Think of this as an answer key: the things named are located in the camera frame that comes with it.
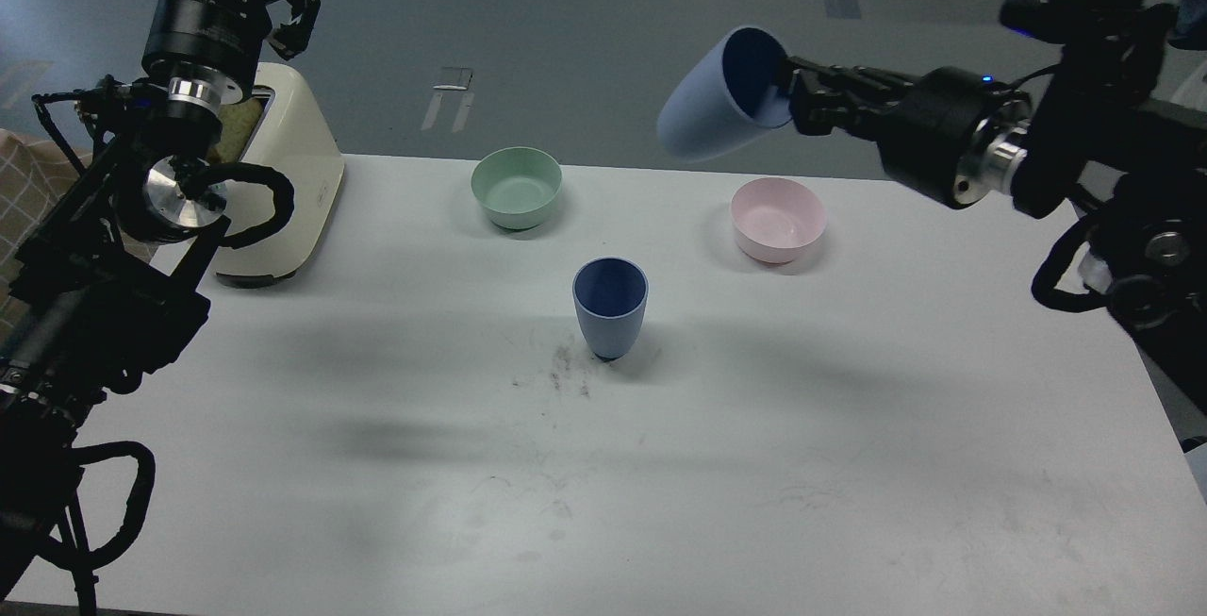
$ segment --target plastic cup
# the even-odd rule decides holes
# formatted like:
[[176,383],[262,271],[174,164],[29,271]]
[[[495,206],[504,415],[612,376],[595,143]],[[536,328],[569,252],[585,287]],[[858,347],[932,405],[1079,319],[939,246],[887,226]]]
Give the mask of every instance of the plastic cup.
[[658,139],[672,156],[704,161],[762,138],[792,118],[775,86],[783,45],[756,27],[729,31],[671,93]]
[[601,257],[575,273],[572,290],[587,347],[604,361],[628,354],[646,316],[646,272],[629,260]]
[[505,229],[529,229],[553,215],[561,167],[540,149],[500,149],[478,163],[470,186],[491,222]]

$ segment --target gray floor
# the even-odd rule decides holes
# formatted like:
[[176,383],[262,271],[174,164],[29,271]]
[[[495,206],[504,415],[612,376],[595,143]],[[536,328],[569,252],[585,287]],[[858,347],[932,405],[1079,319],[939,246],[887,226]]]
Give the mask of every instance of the gray floor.
[[[740,24],[768,28],[817,62],[917,74],[956,65],[1016,77],[1059,57],[999,28],[1002,0],[322,1],[311,48],[293,65],[350,153],[476,159],[530,144],[567,164],[684,168],[658,146],[655,117],[681,75]],[[154,0],[0,0],[0,127],[39,132],[30,92],[88,87],[107,71],[136,77],[153,8]],[[1156,97],[1171,97],[1205,57],[1171,50]],[[456,99],[422,128],[441,66],[473,70],[474,101],[459,130]],[[884,176],[870,144],[788,130],[704,168]],[[1178,437],[1207,432],[1194,406],[1156,384]]]

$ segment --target cup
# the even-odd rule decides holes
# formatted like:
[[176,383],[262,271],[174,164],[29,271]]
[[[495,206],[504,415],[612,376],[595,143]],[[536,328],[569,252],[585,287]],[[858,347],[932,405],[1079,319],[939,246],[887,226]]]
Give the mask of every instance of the cup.
[[629,260],[601,257],[575,273],[572,290],[587,347],[604,361],[628,354],[646,316],[646,272]]
[[787,124],[788,95],[775,75],[783,45],[756,27],[729,31],[671,93],[658,139],[671,156],[699,162],[734,151]]

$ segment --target white table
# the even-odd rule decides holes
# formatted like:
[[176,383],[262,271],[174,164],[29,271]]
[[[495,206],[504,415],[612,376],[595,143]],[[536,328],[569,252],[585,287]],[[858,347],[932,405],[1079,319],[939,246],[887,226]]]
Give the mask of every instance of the white table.
[[[566,168],[505,233],[472,163],[349,157],[316,260],[212,281],[180,362],[81,444],[159,477],[103,605],[206,614],[1201,614],[1207,509],[1133,345],[1033,303],[1073,220],[807,180],[830,226],[770,268],[748,176]],[[163,265],[168,255],[157,257]],[[579,265],[651,280],[590,356]],[[91,537],[128,471],[84,486]],[[12,599],[74,603],[37,562]]]

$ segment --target black cable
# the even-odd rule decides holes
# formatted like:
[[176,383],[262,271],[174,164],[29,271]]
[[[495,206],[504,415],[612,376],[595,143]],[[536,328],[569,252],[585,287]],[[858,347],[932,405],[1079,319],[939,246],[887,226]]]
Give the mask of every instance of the black cable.
[[1102,199],[1100,199],[1098,196],[1091,194],[1090,191],[1081,185],[1073,185],[1073,190],[1068,193],[1068,199],[1085,213],[1095,213],[1102,208]]
[[221,163],[209,165],[198,174],[194,174],[181,186],[181,192],[186,198],[194,199],[204,193],[208,186],[218,182],[235,181],[263,185],[273,191],[273,216],[267,222],[250,226],[237,234],[229,234],[222,239],[220,245],[232,249],[241,249],[251,244],[267,239],[288,225],[290,216],[293,215],[293,185],[290,179],[268,165],[256,165],[251,163]]
[[1107,297],[1103,294],[1071,294],[1056,287],[1060,278],[1073,265],[1077,249],[1090,238],[1090,233],[1098,226],[1098,213],[1083,216],[1068,231],[1056,239],[1051,252],[1044,258],[1043,265],[1036,271],[1036,277],[1031,280],[1031,295],[1036,302],[1048,309],[1057,312],[1081,313],[1106,307]]
[[[83,529],[83,511],[80,510],[78,494],[71,496],[71,502],[68,505],[68,513],[71,518],[71,535],[75,536],[75,550],[81,557],[84,557],[88,554],[88,534]],[[95,574],[91,569],[80,566],[72,570],[71,577],[75,581],[80,616],[97,616]]]
[[42,124],[47,135],[58,145],[63,156],[68,157],[71,162],[71,168],[75,169],[76,174],[81,178],[83,176],[83,162],[76,156],[71,146],[68,144],[66,139],[63,138],[59,127],[54,124],[54,118],[51,117],[51,110],[46,109],[46,105],[51,103],[60,103],[69,99],[78,99],[78,95],[71,93],[59,93],[54,95],[34,95],[30,97],[34,100],[34,114],[37,115],[37,122]]
[[1059,65],[1059,64],[1054,64],[1054,65],[1050,65],[1050,66],[1043,66],[1043,69],[1040,69],[1040,70],[1038,70],[1038,71],[1031,71],[1031,74],[1028,74],[1028,75],[1024,75],[1024,77],[1022,77],[1022,79],[1018,79],[1018,80],[1015,80],[1015,82],[1014,82],[1014,83],[1010,83],[1010,88],[1011,88],[1011,91],[1018,91],[1018,88],[1021,88],[1021,87],[1022,87],[1022,83],[1026,83],[1026,82],[1027,82],[1027,80],[1031,80],[1031,79],[1039,79],[1039,77],[1040,77],[1040,75],[1050,75],[1050,74],[1056,74],[1056,70],[1057,70],[1059,68],[1060,68],[1060,65]]
[[130,493],[126,496],[126,515],[122,517],[122,525],[103,546],[88,551],[87,554],[72,551],[68,542],[54,539],[42,539],[42,546],[37,548],[37,556],[54,564],[59,569],[76,571],[77,569],[97,570],[112,563],[134,545],[142,524],[146,522],[147,507],[151,505],[151,488],[154,487],[154,455],[151,449],[138,442],[111,442],[84,448],[74,448],[69,452],[71,460],[80,466],[92,465],[110,460],[112,458],[133,458],[138,461],[138,471],[134,475],[134,483]]

